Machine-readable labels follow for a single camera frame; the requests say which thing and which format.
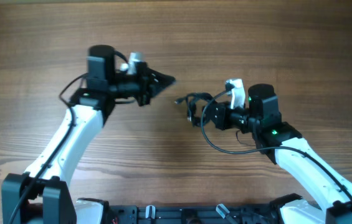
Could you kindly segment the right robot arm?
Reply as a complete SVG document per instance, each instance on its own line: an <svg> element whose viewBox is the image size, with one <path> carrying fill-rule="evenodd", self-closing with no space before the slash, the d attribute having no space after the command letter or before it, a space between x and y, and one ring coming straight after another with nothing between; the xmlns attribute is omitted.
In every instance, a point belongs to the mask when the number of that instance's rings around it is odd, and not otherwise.
<svg viewBox="0 0 352 224"><path fill-rule="evenodd" d="M252 135L254 152L266 155L287 171L313 197L311 205L302 196L290 194L257 208L244 206L239 218L224 205L216 208L231 223L352 223L352 183L337 173L309 145L303 135L282 120L278 97L272 85L256 84L244 90L241 80L229 80L223 94L230 101L202 93L206 102L195 124L213 122L217 129L236 128Z"/></svg>

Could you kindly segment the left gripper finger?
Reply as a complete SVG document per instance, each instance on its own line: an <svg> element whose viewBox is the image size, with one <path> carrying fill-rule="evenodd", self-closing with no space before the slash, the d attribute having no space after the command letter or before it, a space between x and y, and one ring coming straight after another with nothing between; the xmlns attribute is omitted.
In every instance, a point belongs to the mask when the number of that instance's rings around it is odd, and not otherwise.
<svg viewBox="0 0 352 224"><path fill-rule="evenodd" d="M148 75L150 78L150 83L156 88L165 89L176 81L173 76L162 74L151 68L148 68Z"/></svg>
<svg viewBox="0 0 352 224"><path fill-rule="evenodd" d="M167 89L170 84L160 84L160 83L152 83L148 85L148 101L151 101L153 98L158 96L162 91Z"/></svg>

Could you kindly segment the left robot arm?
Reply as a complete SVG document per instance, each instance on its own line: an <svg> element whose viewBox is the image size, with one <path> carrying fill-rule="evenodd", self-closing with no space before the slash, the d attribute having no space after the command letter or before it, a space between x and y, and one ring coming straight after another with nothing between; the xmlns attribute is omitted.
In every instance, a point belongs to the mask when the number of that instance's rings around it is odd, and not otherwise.
<svg viewBox="0 0 352 224"><path fill-rule="evenodd" d="M69 100L63 122L23 174L8 174L1 186L4 223L118 223L106 200L72 201L70 181L86 148L116 105L150 104L176 79L151 69L138 52L126 58L109 45L88 49L87 71Z"/></svg>

